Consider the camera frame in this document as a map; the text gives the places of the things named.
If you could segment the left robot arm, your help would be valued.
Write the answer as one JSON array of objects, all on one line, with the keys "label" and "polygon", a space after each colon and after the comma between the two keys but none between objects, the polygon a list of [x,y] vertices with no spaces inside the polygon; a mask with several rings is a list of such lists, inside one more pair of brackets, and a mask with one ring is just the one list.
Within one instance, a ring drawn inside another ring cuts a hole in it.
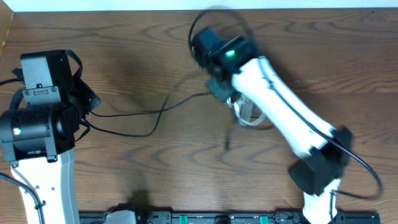
[{"label": "left robot arm", "polygon": [[29,223],[79,223],[75,195],[75,133],[101,100],[81,79],[72,50],[21,55],[14,73],[24,87],[1,115],[2,156],[19,187]]}]

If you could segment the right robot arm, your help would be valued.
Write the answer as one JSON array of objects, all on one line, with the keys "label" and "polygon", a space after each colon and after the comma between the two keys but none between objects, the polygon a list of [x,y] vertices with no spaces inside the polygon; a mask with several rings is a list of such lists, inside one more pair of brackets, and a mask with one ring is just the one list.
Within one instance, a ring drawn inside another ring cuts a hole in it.
[{"label": "right robot arm", "polygon": [[218,86],[231,93],[215,95],[225,100],[240,94],[253,102],[274,124],[299,160],[288,173],[303,191],[303,215],[309,223],[332,223],[337,215],[334,194],[338,190],[351,150],[353,135],[310,110],[260,55],[255,43],[244,37],[223,40],[206,27],[188,36],[190,51],[198,65],[207,69]]}]

